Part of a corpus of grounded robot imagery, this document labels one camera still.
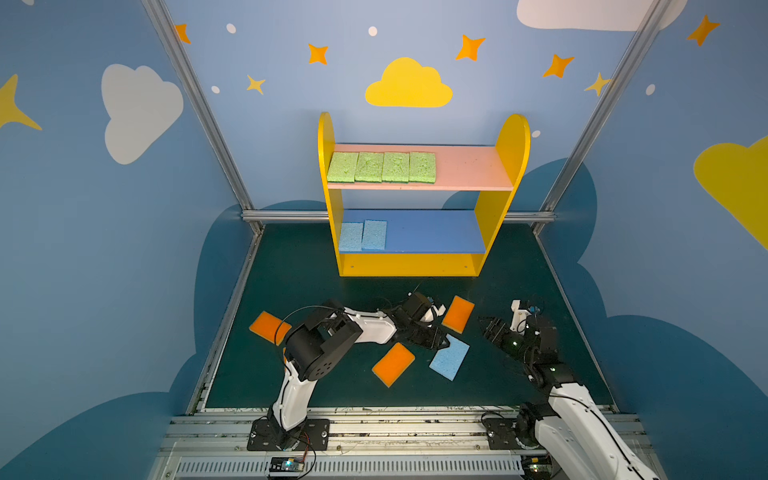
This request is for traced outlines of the blue sponge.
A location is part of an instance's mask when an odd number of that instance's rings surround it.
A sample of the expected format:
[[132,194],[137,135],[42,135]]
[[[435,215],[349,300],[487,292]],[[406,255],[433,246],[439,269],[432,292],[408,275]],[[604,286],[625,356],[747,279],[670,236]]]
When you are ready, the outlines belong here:
[[362,243],[363,251],[384,251],[386,249],[387,222],[385,220],[364,221]]
[[429,368],[449,381],[453,381],[469,351],[469,345],[462,340],[447,336],[448,346],[441,348],[430,362]]
[[339,251],[342,253],[361,251],[363,232],[362,222],[343,222],[339,237]]

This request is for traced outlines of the green sponge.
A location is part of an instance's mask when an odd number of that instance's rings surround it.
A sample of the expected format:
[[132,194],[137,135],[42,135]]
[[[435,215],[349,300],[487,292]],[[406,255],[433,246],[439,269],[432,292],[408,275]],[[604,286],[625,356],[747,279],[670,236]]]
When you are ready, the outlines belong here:
[[359,154],[357,152],[334,152],[327,171],[329,183],[354,183]]
[[386,183],[407,183],[409,181],[410,155],[407,152],[385,152],[383,156],[382,181]]
[[384,154],[381,152],[359,152],[354,181],[363,183],[381,183],[383,162]]
[[410,183],[434,184],[437,178],[436,154],[432,152],[410,152]]

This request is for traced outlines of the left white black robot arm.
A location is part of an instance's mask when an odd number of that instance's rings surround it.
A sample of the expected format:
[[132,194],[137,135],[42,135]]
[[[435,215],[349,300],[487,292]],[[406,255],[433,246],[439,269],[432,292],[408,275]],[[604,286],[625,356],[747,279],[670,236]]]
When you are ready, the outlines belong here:
[[355,310],[335,299],[305,310],[306,319],[278,342],[284,346],[284,378],[269,419],[280,435],[300,430],[317,381],[353,345],[410,343],[433,351],[449,346],[447,334],[438,327],[446,306],[422,293],[411,292],[403,302],[374,312]]

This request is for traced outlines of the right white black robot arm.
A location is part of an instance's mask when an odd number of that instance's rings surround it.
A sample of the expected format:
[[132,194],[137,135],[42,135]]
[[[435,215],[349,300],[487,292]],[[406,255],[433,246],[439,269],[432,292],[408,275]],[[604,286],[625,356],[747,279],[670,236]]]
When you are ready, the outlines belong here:
[[620,437],[586,386],[559,357],[557,328],[546,318],[514,315],[507,323],[488,317],[484,337],[522,363],[528,380],[546,400],[523,404],[515,440],[542,447],[571,479],[657,479]]

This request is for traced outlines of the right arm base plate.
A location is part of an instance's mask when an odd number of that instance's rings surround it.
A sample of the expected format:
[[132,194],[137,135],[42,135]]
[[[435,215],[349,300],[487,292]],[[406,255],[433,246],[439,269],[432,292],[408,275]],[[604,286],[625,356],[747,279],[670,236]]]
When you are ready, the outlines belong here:
[[516,426],[513,419],[491,416],[480,422],[490,450],[534,450],[540,447],[534,437]]

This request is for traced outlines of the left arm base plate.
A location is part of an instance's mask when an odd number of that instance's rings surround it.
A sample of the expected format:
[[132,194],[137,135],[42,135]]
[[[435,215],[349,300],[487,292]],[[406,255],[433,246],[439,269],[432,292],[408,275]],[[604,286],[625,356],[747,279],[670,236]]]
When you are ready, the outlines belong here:
[[326,451],[330,437],[330,421],[307,419],[294,429],[284,431],[274,419],[261,417],[253,421],[248,435],[247,451],[294,451],[309,448]]

